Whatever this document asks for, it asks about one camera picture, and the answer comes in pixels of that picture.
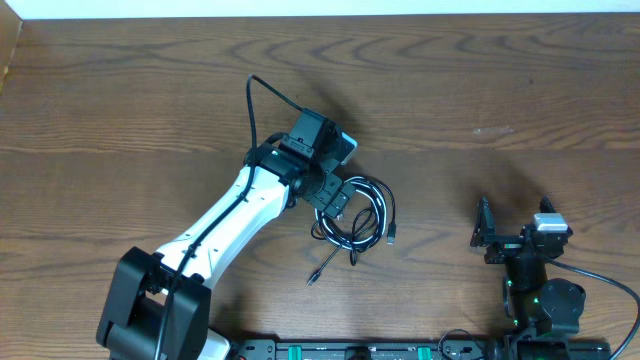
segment wooden table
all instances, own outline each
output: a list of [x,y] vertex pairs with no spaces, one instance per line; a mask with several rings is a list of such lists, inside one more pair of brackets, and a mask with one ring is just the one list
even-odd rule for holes
[[[0,97],[0,358],[106,357],[118,259],[171,240],[236,177],[249,73],[358,140],[347,171],[391,186],[398,233],[308,287],[332,248],[309,237],[309,205],[285,212],[216,287],[223,334],[500,334],[504,269],[469,247],[483,194],[504,232],[550,195],[576,232],[561,260],[640,290],[639,49],[638,15],[27,22]],[[264,89],[254,101],[260,138],[294,124]],[[617,347],[632,299],[548,272],[586,289],[580,336]]]

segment green terminal block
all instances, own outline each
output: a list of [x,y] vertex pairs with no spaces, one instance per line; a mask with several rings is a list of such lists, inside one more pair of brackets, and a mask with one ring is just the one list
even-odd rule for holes
[[301,346],[289,346],[289,360],[302,360]]
[[430,347],[419,347],[418,348],[418,360],[431,360],[431,348]]

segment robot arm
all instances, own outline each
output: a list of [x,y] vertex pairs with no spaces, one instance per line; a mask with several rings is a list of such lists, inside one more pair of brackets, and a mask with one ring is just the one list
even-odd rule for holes
[[[160,319],[168,311],[162,353],[168,359],[223,360],[229,342],[208,329],[211,291],[247,242],[298,198],[330,218],[355,193],[333,171],[344,165],[357,143],[326,117],[302,109],[290,133],[269,137],[256,153],[251,189],[217,226],[210,226],[236,202],[249,179],[245,167],[227,193],[193,226],[153,255],[134,247],[122,257],[107,296],[96,340],[112,359],[152,359]],[[209,229],[183,272],[177,269],[189,246]],[[146,297],[176,285],[171,306]]]

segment wood grain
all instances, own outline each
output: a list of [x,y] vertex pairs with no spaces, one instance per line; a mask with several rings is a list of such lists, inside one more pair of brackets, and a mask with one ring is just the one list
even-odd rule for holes
[[[550,195],[576,232],[562,259],[640,290],[638,49],[637,15],[28,22],[0,99],[0,358],[106,357],[117,260],[233,181],[251,72],[359,141],[345,172],[394,189],[398,234],[307,287],[331,248],[308,205],[286,211],[216,287],[223,334],[499,334],[504,270],[468,247],[483,194],[505,232]],[[259,136],[289,129],[295,112],[255,89]],[[617,346],[631,298],[548,271],[587,290],[580,336]]]

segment cable connector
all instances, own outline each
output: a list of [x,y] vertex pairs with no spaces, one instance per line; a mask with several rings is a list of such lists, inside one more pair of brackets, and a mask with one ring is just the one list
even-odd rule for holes
[[316,270],[316,272],[314,272],[313,275],[311,275],[311,277],[309,278],[309,281],[307,281],[307,285],[308,286],[313,285],[313,283],[315,283],[318,280],[320,275],[322,275],[322,270]]
[[389,224],[387,231],[387,245],[393,245],[396,241],[396,223]]

